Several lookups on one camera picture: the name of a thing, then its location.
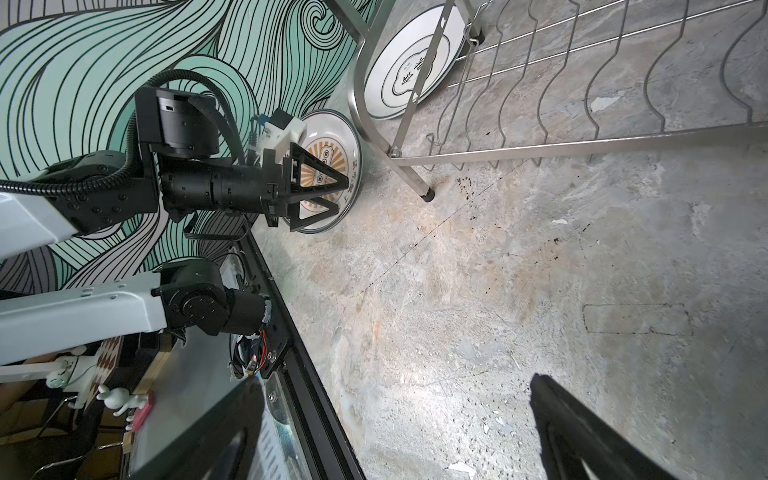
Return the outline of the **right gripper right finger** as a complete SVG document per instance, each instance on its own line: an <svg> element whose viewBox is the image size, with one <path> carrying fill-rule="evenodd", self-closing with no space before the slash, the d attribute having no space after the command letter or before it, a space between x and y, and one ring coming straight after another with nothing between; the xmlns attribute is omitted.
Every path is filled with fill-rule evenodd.
<svg viewBox="0 0 768 480"><path fill-rule="evenodd" d="M530 382L530 406L549 479L670 479L666 470L548 375Z"/></svg>

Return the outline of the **orange sunburst plate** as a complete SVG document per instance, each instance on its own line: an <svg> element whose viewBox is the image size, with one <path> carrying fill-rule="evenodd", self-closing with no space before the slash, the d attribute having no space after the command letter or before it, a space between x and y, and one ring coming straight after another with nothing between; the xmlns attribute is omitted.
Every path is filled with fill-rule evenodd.
<svg viewBox="0 0 768 480"><path fill-rule="evenodd" d="M349 187L324 196L339 206L339 213L298 229L303 234L320 234L333 229L351 211L362 184L362 147L357 131L346 116L336 110L322 109L302 117L306 132L301 147L349 179Z"/></svg>

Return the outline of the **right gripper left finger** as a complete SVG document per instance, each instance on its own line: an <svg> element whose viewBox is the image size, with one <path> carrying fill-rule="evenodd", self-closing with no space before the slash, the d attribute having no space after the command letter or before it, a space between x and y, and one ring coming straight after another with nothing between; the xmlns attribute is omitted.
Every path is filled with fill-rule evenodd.
<svg viewBox="0 0 768 480"><path fill-rule="evenodd" d="M246 479L265 409L260 382L228 393L131 479Z"/></svg>

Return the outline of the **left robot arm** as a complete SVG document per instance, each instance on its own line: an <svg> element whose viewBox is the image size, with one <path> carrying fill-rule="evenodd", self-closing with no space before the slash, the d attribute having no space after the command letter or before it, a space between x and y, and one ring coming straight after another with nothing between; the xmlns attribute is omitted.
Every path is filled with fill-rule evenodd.
<svg viewBox="0 0 768 480"><path fill-rule="evenodd" d="M1 361L15 364L112 337L190 327L253 336L263 293L227 287L218 263L148 263L169 222L195 242L203 213L262 217L301 230L339 214L348 174L302 145L303 121L276 110L245 145L221 88L203 74L163 71L141 85L122 150L82 154L1 183L1 276L28 259L61 286L1 297Z"/></svg>

